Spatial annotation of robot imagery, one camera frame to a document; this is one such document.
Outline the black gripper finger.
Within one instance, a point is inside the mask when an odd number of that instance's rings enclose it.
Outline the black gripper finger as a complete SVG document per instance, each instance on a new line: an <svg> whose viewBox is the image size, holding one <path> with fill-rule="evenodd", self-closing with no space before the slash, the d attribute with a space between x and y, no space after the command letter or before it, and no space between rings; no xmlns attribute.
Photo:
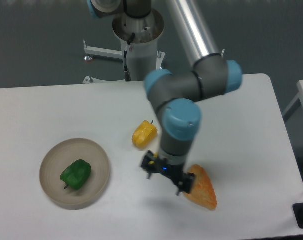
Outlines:
<svg viewBox="0 0 303 240"><path fill-rule="evenodd" d="M191 173L191 172L183 173L176 184L176 186L177 186L176 196L179 196L180 193L189 194L193 188L194 181L195 181L194 173Z"/></svg>
<svg viewBox="0 0 303 240"><path fill-rule="evenodd" d="M150 150L147 151L143 157L140 167L147 173L148 180L153 174L157 174L159 172L158 160L158 157Z"/></svg>

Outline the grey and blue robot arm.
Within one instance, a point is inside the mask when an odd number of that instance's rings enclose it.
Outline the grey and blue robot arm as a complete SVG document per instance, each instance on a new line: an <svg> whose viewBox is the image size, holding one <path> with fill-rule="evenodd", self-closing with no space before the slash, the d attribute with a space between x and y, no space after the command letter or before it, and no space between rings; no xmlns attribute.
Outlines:
<svg viewBox="0 0 303 240"><path fill-rule="evenodd" d="M240 65L225 60L194 0L167 1L192 71L173 75L161 68L157 43L164 19L150 0L89 0L96 18L113 17L112 28L121 51L84 47L90 57L120 59L126 82L143 81L146 96L162 129L158 155L147 152L141 167L149 175L161 174L190 193L196 177L184 166L201 123L197 102L223 96L240 88Z"/></svg>

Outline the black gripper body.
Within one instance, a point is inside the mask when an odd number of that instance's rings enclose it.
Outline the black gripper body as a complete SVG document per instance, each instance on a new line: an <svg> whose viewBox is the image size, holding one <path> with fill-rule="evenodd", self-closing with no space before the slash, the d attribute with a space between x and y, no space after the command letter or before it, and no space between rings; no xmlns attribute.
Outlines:
<svg viewBox="0 0 303 240"><path fill-rule="evenodd" d="M183 163L170 163L168 159L161 159L158 157L158 174L170 179L176 186L178 180L184 172L185 162Z"/></svg>

